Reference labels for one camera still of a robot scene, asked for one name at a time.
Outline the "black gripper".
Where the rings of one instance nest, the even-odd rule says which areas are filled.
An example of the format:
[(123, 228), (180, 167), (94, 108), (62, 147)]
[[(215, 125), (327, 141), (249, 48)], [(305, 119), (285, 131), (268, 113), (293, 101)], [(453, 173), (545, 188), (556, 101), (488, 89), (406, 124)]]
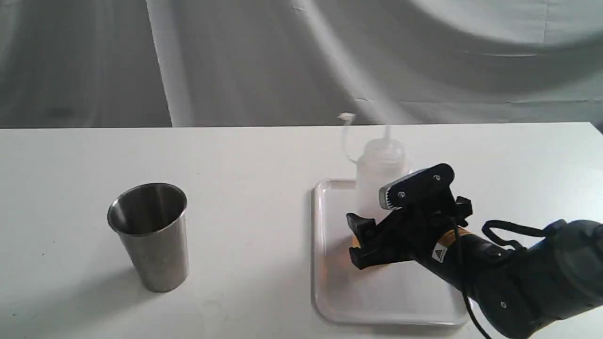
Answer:
[(411, 260), (443, 264), (450, 246), (441, 238), (464, 226), (455, 216), (454, 178), (447, 163), (414, 171), (379, 189), (381, 208), (392, 210), (381, 222), (346, 214), (358, 241), (349, 248), (351, 263), (360, 270)]

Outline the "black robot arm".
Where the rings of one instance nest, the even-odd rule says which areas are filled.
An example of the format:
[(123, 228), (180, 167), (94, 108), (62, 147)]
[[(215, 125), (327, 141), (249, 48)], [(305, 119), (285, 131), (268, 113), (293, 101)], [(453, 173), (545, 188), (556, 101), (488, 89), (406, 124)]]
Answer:
[(348, 213), (359, 245), (352, 264), (368, 267), (414, 261), (461, 292), (470, 306), (509, 339), (527, 339), (556, 321), (603, 303), (601, 223), (563, 219), (543, 229), (489, 220), (482, 236), (466, 230), (472, 202), (451, 191), (446, 163), (412, 172), (379, 189), (381, 222)]

